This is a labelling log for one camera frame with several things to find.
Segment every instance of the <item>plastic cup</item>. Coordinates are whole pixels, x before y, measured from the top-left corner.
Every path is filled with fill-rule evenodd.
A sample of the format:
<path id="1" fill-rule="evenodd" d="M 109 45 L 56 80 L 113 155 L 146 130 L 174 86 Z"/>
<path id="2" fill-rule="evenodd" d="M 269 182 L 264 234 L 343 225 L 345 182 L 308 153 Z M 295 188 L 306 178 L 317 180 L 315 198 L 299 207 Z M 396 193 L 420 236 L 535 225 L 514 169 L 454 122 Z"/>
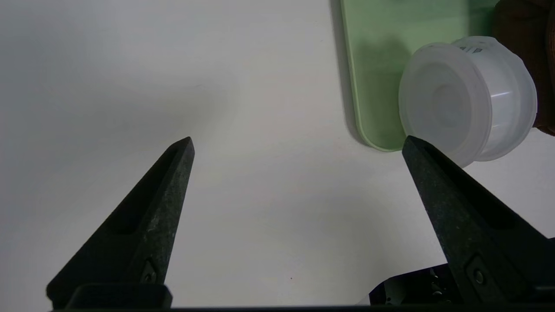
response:
<path id="1" fill-rule="evenodd" d="M 399 111 L 407 135 L 465 167 L 500 158 L 524 140 L 536 117 L 536 88 L 520 58 L 497 40 L 467 37 L 415 52 L 401 78 Z"/>

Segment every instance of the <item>green plastic board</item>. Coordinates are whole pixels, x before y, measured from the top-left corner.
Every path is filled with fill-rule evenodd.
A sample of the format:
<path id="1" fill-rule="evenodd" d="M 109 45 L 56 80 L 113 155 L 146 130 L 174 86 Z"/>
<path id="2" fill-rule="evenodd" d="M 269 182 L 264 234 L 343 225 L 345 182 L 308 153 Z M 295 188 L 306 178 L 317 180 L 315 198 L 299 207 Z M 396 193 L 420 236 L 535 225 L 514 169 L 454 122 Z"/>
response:
<path id="1" fill-rule="evenodd" d="M 397 94 L 403 69 L 432 42 L 488 36 L 498 0 L 342 0 L 357 129 L 370 146 L 400 150 Z"/>

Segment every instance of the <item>white table surface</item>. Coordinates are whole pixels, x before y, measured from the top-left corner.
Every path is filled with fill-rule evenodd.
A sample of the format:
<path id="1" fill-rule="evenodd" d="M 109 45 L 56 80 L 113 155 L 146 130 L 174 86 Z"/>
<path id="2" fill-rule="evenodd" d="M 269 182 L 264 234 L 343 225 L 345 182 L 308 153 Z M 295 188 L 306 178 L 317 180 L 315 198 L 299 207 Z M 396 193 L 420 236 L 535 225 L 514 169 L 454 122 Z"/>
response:
<path id="1" fill-rule="evenodd" d="M 166 278 L 174 306 L 355 304 L 444 263 L 401 154 L 353 136 L 336 9 L 0 4 L 1 309 L 47 310 L 46 284 L 186 136 L 196 158 Z M 553 152 L 533 131 L 467 171 L 555 236 Z"/>

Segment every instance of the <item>brown cloth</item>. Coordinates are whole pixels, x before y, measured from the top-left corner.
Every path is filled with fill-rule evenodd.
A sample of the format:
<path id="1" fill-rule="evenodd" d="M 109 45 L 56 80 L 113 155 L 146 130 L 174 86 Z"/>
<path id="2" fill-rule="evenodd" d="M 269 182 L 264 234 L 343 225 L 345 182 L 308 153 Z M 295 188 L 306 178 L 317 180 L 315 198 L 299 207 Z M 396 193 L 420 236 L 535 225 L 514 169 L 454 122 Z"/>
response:
<path id="1" fill-rule="evenodd" d="M 518 55 L 538 94 L 534 127 L 555 136 L 555 13 L 553 0 L 500 0 L 492 34 Z"/>

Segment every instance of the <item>plastic container lid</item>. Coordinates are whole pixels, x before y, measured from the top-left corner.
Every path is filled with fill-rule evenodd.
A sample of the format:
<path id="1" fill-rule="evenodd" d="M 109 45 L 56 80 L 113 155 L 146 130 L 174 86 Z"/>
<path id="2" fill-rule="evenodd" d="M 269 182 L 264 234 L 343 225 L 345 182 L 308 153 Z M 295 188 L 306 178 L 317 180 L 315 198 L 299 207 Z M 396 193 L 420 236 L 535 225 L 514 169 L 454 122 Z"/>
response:
<path id="1" fill-rule="evenodd" d="M 399 112 L 407 135 L 424 139 L 465 167 L 490 136 L 492 106 L 486 82 L 459 48 L 429 44 L 412 56 L 399 89 Z"/>

